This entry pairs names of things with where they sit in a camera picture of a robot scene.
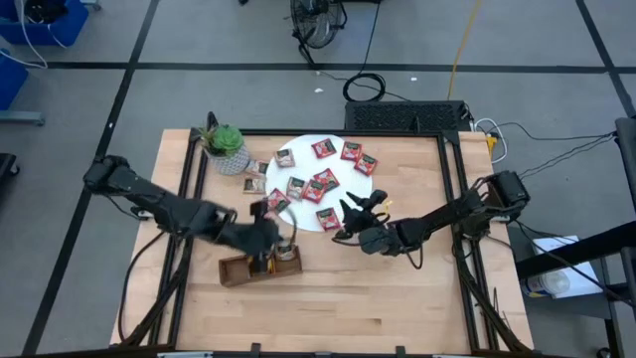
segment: succulent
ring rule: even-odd
[[[240,130],[231,125],[220,125],[211,130],[199,128],[203,145],[214,156],[229,156],[238,152],[243,139]]]

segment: gray floor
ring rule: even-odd
[[[614,64],[636,66],[629,25],[636,11],[633,1],[585,2]],[[43,55],[54,62],[127,62],[150,0],[102,4],[75,46],[42,49]],[[386,0],[369,62],[452,64],[472,4]],[[333,44],[314,52],[316,61],[354,64],[364,58],[374,7],[353,4],[347,9],[349,25]],[[140,62],[301,63],[285,19],[288,12],[287,0],[251,0],[245,7],[234,0],[160,0]],[[33,59],[28,49],[2,39],[0,47]],[[603,66],[574,0],[484,0],[460,63]],[[349,77],[355,72],[331,73]],[[81,175],[123,74],[31,71],[12,108],[44,112],[46,126],[0,126],[0,152],[16,153],[23,169],[0,207],[0,355],[22,350],[78,202]],[[381,74],[390,91],[407,98],[445,98],[449,73]],[[636,75],[621,79],[636,95]],[[128,157],[138,173],[149,176],[162,130],[201,125],[208,110],[240,127],[342,128],[341,92],[341,83],[310,71],[137,70],[108,151]],[[608,132],[613,120],[625,115],[607,74],[460,73],[453,98],[466,100],[478,118],[518,121],[542,136]],[[497,170],[524,170],[578,144],[535,142],[514,127],[504,128],[504,135],[510,152]],[[634,219],[613,143],[528,178],[526,184],[533,201],[522,219],[542,230],[586,237]],[[91,200],[39,352],[107,345],[135,232],[135,222],[103,199]],[[536,346],[547,353],[593,357],[606,344],[600,319],[531,305],[528,310]],[[626,334],[633,335],[633,320],[627,325]],[[627,344],[636,355],[634,342]]]

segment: yellow cable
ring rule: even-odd
[[[448,95],[446,96],[446,100],[450,100],[450,96],[453,94],[453,84],[455,82],[455,72],[457,71],[457,62],[459,62],[459,58],[461,57],[461,52],[466,47],[466,43],[468,42],[468,35],[470,34],[470,29],[473,27],[473,22],[475,22],[475,17],[477,17],[477,12],[481,7],[481,0],[475,1],[475,6],[473,7],[473,11],[470,13],[470,19],[468,20],[468,25],[466,26],[466,31],[464,31],[464,38],[461,40],[461,46],[457,49],[457,56],[455,56],[455,62],[453,62],[453,72],[450,74],[450,84],[448,85]]]

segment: blue bin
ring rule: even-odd
[[[81,28],[88,18],[88,10],[81,4],[80,0],[54,1],[64,1],[69,13],[51,24],[51,27],[49,27],[49,24],[25,24],[31,44],[59,46],[55,40],[58,39],[62,45],[70,46],[78,38]],[[22,11],[22,9],[15,8],[14,0],[0,0],[0,18],[13,21],[0,20],[0,36],[11,44],[27,45],[19,20],[19,11]]]
[[[0,49],[0,51],[9,54],[7,50]],[[0,110],[9,108],[28,75],[22,64],[0,55],[0,79],[2,79],[0,81]]]

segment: wooden table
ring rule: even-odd
[[[152,181],[177,192],[189,130],[165,130]],[[492,173],[484,135],[460,133],[468,182]],[[291,137],[247,136],[255,159],[269,160]],[[432,138],[356,137],[379,159],[374,188],[389,193],[393,218],[419,217],[446,203],[439,154]],[[458,194],[448,146],[454,193]],[[200,155],[195,155],[190,191]],[[257,199],[241,192],[243,175],[223,176],[208,166],[204,199],[238,210],[238,222],[250,222],[248,204]],[[290,232],[280,222],[283,235]],[[136,253],[157,234],[142,223]],[[219,284],[219,259],[238,252],[195,241],[177,348],[183,350],[394,353],[470,353],[450,229],[432,235],[423,246],[424,264],[415,270],[406,257],[369,256],[357,248],[333,244],[330,234],[299,232],[304,273],[225,288]],[[505,227],[492,225],[491,236],[508,242]],[[124,326],[127,334],[154,302],[166,242],[158,242],[138,261],[128,287]],[[481,243],[488,285],[497,287],[499,309],[510,327],[533,346],[512,254],[490,240]],[[164,312],[161,341],[167,336],[172,304]],[[486,347],[483,318],[475,309],[480,342]],[[113,333],[113,342],[118,338]]]

